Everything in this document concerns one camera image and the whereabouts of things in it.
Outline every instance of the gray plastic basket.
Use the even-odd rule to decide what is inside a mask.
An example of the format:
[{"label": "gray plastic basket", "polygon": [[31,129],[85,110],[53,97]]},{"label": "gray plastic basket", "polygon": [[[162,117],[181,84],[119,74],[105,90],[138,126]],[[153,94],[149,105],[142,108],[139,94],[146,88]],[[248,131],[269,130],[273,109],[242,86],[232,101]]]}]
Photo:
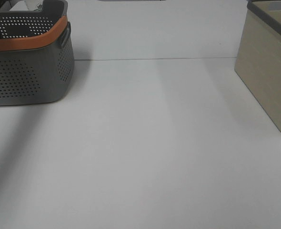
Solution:
[{"label": "gray plastic basket", "polygon": [[[45,0],[42,12],[0,12],[2,40],[40,39],[66,15],[67,2]],[[52,43],[36,49],[0,51],[0,105],[38,104],[61,99],[70,83],[74,55],[68,22]]]}]

